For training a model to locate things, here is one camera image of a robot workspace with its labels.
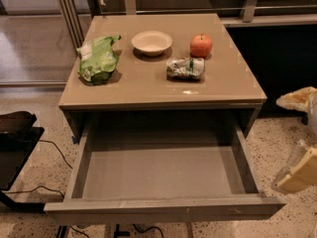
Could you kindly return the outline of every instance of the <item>speckled floor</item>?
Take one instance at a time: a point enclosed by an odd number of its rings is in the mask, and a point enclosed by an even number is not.
[[[2,88],[0,89],[0,114],[17,110],[28,110],[38,117],[36,125],[46,129],[42,139],[54,141],[66,159],[72,164],[78,146],[72,144],[71,132],[57,104],[61,88]],[[254,158],[256,170],[266,195],[277,195],[285,199],[286,205],[271,219],[265,221],[224,221],[161,224],[164,237],[189,238],[308,238],[314,237],[317,220],[317,187],[312,186],[296,194],[283,195],[270,188],[274,176],[284,166],[296,142],[305,139],[316,142],[308,128],[301,124],[300,117],[258,119],[248,137],[248,147]],[[40,142],[10,191],[29,190],[38,185],[65,192],[71,169],[52,145]],[[8,194],[16,201],[52,202],[62,201],[56,192],[42,188],[22,194]],[[145,228],[153,223],[141,225]],[[91,238],[113,237],[113,226],[89,226],[84,231]],[[0,212],[0,237],[55,237],[58,224],[46,214],[21,214]],[[157,231],[139,234],[130,225],[122,230],[131,232],[131,237],[160,237]],[[67,237],[84,237],[69,231]]]

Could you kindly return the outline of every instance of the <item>wooden tabletop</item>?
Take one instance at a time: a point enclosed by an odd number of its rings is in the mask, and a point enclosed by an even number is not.
[[[139,54],[132,38],[142,31],[161,31],[172,37],[169,50],[157,58]],[[169,58],[189,57],[189,43],[197,34],[213,41],[200,81],[175,81],[166,77]],[[98,16],[85,41],[120,34],[113,50],[117,69],[107,84],[89,86],[78,74],[77,59],[61,97],[62,110],[107,110],[184,107],[225,103],[262,104],[266,96],[216,14]]]

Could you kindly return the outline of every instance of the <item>black cable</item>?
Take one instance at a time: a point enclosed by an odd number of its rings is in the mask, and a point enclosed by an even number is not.
[[[156,229],[159,231],[161,238],[164,238],[164,235],[158,226],[151,226],[151,227],[147,228],[146,230],[141,230],[136,224],[133,224],[133,226],[141,234],[147,233],[148,231],[150,231],[152,229]]]
[[[86,233],[84,233],[84,232],[82,232],[82,231],[79,231],[79,230],[77,230],[77,229],[74,229],[72,226],[71,226],[70,228],[71,228],[71,230],[73,230],[73,231],[75,231],[75,232],[77,232],[77,233],[79,233],[79,234],[82,234],[82,235],[84,235],[85,237],[89,238],[89,235],[87,235]]]
[[[49,141],[49,140],[39,140],[39,142],[44,142],[44,143],[51,143],[53,144],[59,151],[59,153],[61,154],[63,160],[67,163],[67,165],[72,169],[72,166],[69,164],[69,162],[66,160],[64,154],[61,152],[60,148],[56,145],[56,143],[54,143],[53,141]]]
[[[57,193],[59,193],[59,194],[60,194],[60,196],[61,196],[62,198],[64,198],[63,193],[62,193],[62,192],[60,192],[59,190],[56,190],[56,189],[51,189],[51,188],[48,188],[48,187],[43,186],[43,185],[37,186],[37,187],[35,187],[35,188],[31,189],[31,190],[12,191],[12,192],[10,191],[10,192],[4,192],[4,193],[6,193],[6,194],[30,193],[30,192],[33,192],[33,191],[35,191],[35,190],[39,189],[39,188],[44,188],[44,189],[49,190],[49,191],[52,191],[52,192],[57,192]]]

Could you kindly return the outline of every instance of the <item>drawer front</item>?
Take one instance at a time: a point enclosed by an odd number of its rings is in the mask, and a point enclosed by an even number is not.
[[[94,113],[62,203],[61,225],[267,219],[266,197],[226,110]]]

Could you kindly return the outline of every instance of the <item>chip bag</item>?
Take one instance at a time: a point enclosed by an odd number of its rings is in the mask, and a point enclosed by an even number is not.
[[[112,50],[112,45],[120,39],[120,35],[99,37],[77,49],[81,57],[78,74],[88,84],[103,84],[111,77],[119,60]]]

